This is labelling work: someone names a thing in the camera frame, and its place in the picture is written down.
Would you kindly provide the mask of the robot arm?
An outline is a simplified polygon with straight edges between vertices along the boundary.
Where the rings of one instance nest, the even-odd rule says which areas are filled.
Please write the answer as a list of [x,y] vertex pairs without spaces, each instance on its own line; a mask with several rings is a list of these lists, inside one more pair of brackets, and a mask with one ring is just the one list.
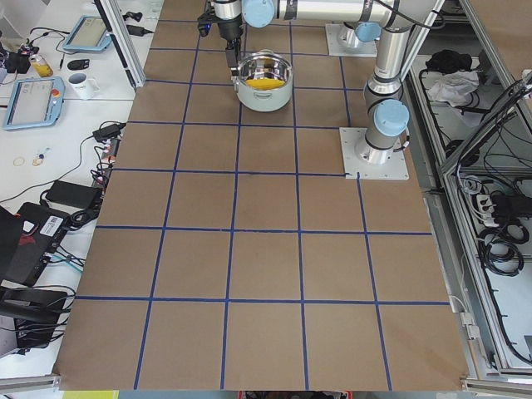
[[377,57],[364,88],[369,127],[354,146],[357,157],[370,164],[388,161],[406,130],[409,111],[400,102],[401,71],[414,26],[430,30],[441,7],[435,1],[208,1],[198,17],[199,34],[219,28],[226,41],[226,60],[238,74],[243,26],[263,28],[275,19],[375,23],[381,28]]
[[381,27],[375,22],[344,22],[337,35],[339,44],[347,49],[359,49],[375,42],[381,35]]

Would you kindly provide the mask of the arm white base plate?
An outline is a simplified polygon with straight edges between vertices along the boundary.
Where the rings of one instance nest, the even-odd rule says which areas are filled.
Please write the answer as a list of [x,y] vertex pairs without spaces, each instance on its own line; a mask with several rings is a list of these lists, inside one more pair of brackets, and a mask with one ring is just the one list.
[[325,26],[328,55],[334,57],[377,56],[381,27],[374,22],[329,23]]
[[339,129],[342,162],[347,179],[355,180],[408,180],[404,152],[395,152],[400,146],[396,139],[388,150],[376,150],[366,142],[366,128]]

